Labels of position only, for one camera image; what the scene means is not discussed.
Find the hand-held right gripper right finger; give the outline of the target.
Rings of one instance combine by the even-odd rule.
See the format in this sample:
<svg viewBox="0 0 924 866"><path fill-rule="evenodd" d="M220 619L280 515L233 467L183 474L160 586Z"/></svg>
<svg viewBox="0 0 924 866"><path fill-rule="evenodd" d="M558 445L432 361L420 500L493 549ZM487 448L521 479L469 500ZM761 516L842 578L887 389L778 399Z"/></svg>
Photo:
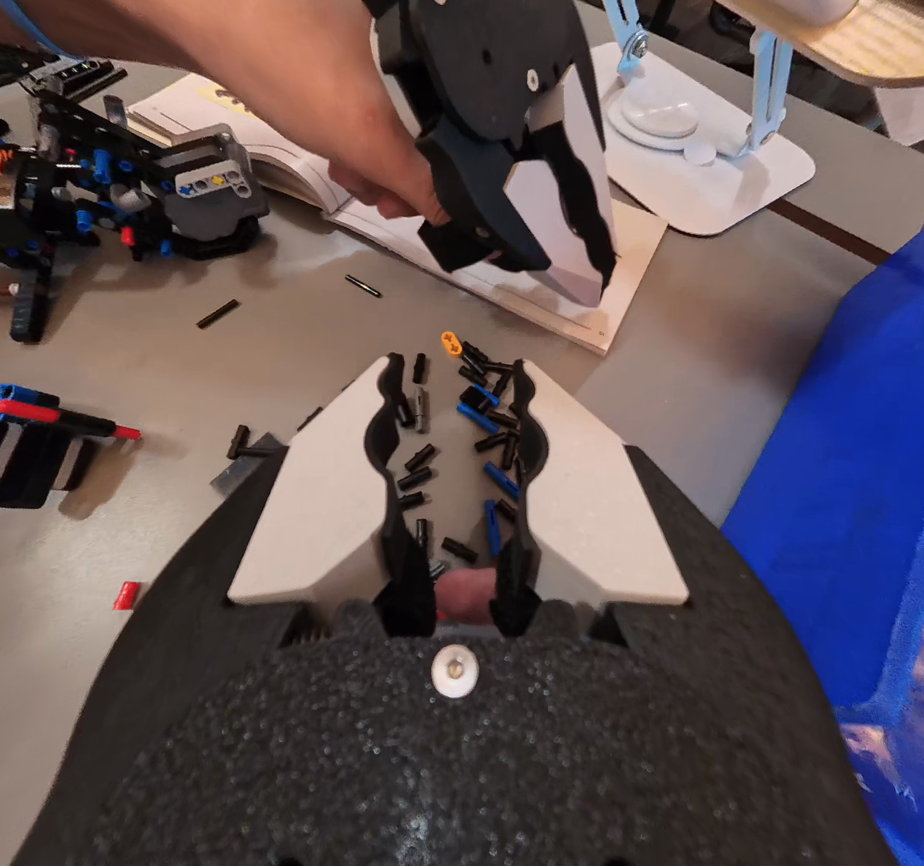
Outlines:
<svg viewBox="0 0 924 866"><path fill-rule="evenodd" d="M522 483L491 617L526 633L543 602L597 615L682 606L689 590L622 438L529 360L513 367Z"/></svg>

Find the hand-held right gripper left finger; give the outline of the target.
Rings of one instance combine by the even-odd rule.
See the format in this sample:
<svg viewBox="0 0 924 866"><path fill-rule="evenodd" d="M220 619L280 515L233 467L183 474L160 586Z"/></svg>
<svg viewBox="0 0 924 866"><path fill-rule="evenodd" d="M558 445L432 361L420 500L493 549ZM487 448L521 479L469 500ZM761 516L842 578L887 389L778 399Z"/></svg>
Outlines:
<svg viewBox="0 0 924 866"><path fill-rule="evenodd" d="M306 604L332 624L341 606L365 601L388 635L433 635L429 560L388 468L404 368L398 353L377 358L295 434L227 591L231 603Z"/></svg>

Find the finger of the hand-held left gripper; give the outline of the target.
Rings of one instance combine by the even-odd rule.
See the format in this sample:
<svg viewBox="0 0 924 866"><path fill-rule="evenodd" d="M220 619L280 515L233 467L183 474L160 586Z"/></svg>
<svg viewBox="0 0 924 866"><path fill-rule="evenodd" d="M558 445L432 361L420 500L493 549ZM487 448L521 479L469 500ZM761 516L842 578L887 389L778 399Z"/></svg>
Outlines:
<svg viewBox="0 0 924 866"><path fill-rule="evenodd" d="M568 215L571 164L566 82L559 82L528 112L522 148L503 192L548 259L532 271L533 277L574 304L596 308L603 298L600 283Z"/></svg>
<svg viewBox="0 0 924 866"><path fill-rule="evenodd" d="M588 265L607 291L618 262L615 224L601 143L583 83L575 65L566 75L566 141L572 159L566 174L570 224L585 245Z"/></svg>

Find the lego instruction booklet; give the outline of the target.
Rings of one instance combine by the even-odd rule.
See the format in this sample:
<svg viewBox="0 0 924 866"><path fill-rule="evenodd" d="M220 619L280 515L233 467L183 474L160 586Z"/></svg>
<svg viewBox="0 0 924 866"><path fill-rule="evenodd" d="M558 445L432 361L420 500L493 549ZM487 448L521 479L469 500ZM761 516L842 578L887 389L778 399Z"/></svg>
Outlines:
<svg viewBox="0 0 924 866"><path fill-rule="evenodd" d="M613 200L619 259L601 304L586 308L556 294L526 273L488 263L447 273L418 236L422 218L387 220L358 203L330 179L328 164L288 141L229 90L188 74L127 109L129 126L160 144L225 124L248 151L260 184L321 210L342 229L367 238L418 268L572 342L605 354L627 314L667 225L653 214Z"/></svg>

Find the pile of black lego pins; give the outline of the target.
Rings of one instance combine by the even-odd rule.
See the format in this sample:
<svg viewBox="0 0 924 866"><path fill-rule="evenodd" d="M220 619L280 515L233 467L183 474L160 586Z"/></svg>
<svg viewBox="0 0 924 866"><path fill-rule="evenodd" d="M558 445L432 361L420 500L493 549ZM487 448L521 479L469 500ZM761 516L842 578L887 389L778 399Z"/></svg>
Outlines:
<svg viewBox="0 0 924 866"><path fill-rule="evenodd" d="M493 567L484 522L483 503L492 499L502 532L502 550L514 532L518 501L508 497L483 472L491 460L519 485L525 484L526 460L521 453L521 421L514 401L511 362L493 358L467 339L463 355L446 351L445 366L420 352L413 360L410 384L398 405L409 451L398 455L394 472L401 507L411 531L427 554L433 578L454 567ZM425 387L429 397L429 432L415 431L413 391ZM473 385L500 399L495 410ZM496 422L501 431L485 433L456 411L464 402Z"/></svg>

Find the grey flat lego piece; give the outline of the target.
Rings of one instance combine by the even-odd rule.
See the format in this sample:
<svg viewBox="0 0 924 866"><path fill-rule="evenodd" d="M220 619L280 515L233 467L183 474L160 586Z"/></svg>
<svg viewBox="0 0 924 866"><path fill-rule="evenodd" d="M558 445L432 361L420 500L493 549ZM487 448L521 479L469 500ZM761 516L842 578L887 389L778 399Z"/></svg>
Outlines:
<svg viewBox="0 0 924 866"><path fill-rule="evenodd" d="M281 444L281 447L276 451L284 448L283 443L272 433L264 433L260 438L251 444L266 444L269 442L269 436L274 436ZM249 477L251 477L254 472L256 472L262 465L265 463L269 457L264 458L239 458L235 461L229 461L228 465L225 467L217 476L210 481L210 487L219 494L222 498L229 496Z"/></svg>

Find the black lego connector piece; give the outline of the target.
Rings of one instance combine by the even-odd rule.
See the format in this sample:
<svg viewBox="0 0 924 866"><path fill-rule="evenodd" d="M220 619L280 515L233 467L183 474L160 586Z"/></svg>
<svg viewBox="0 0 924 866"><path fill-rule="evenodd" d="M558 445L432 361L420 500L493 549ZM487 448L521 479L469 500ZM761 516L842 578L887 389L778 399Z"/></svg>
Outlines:
<svg viewBox="0 0 924 866"><path fill-rule="evenodd" d="M281 444L274 436L269 436L266 444L251 444L250 430L246 424L239 424L229 444L226 458L235 461L239 458L264 458L271 456Z"/></svg>

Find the small lego sub-assembly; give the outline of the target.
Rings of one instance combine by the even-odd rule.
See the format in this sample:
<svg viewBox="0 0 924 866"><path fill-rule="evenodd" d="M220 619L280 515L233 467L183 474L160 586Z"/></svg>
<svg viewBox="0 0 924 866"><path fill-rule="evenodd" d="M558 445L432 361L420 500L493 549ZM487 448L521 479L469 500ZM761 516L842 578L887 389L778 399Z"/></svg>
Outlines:
<svg viewBox="0 0 924 866"><path fill-rule="evenodd" d="M27 387L1 386L1 507L38 509L83 483L103 442L141 440L140 430L81 411Z"/></svg>

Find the partly built lego model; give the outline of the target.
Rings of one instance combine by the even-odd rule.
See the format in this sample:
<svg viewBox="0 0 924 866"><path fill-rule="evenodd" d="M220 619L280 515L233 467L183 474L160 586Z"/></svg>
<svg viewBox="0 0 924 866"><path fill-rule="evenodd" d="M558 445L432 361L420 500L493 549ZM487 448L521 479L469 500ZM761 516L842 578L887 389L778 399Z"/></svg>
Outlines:
<svg viewBox="0 0 924 866"><path fill-rule="evenodd" d="M14 342L44 335L62 244L96 248L107 229L135 261L208 261L243 253L260 236L268 202L229 126L166 146L129 128L116 95L103 97L103 115L84 106L127 74L110 59L2 46L2 86L24 90L35 134L32 146L9 142L2 121L2 275L13 277L2 293L13 298Z"/></svg>

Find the person's left hand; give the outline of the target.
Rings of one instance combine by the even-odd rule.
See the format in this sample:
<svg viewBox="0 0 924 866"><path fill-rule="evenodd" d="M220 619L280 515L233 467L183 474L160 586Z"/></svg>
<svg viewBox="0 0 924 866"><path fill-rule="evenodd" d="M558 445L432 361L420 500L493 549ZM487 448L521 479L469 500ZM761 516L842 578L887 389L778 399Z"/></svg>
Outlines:
<svg viewBox="0 0 924 866"><path fill-rule="evenodd" d="M312 36L296 76L296 139L326 158L334 182L384 218L422 216L445 225L429 163L394 108L373 59L372 22L331 19Z"/></svg>

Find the white and blue desk lamp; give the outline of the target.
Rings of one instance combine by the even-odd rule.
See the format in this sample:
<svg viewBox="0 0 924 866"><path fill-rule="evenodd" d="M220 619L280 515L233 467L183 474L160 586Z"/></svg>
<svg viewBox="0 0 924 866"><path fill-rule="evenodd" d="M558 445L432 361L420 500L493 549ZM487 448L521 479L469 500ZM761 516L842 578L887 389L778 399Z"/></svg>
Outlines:
<svg viewBox="0 0 924 866"><path fill-rule="evenodd" d="M777 133L794 48L756 27L749 118L657 55L637 0L602 0L616 41L591 56L606 135L608 176L651 213L691 236L720 234L815 174L810 156ZM770 0L821 27L859 0Z"/></svg>

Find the blue bag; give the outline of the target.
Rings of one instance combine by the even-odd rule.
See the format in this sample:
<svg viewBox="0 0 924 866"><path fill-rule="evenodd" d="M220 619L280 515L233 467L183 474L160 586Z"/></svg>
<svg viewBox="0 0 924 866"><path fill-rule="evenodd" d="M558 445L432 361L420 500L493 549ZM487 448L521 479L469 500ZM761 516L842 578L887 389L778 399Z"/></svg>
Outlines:
<svg viewBox="0 0 924 866"><path fill-rule="evenodd" d="M922 864L923 234L838 305L722 525L899 864Z"/></svg>

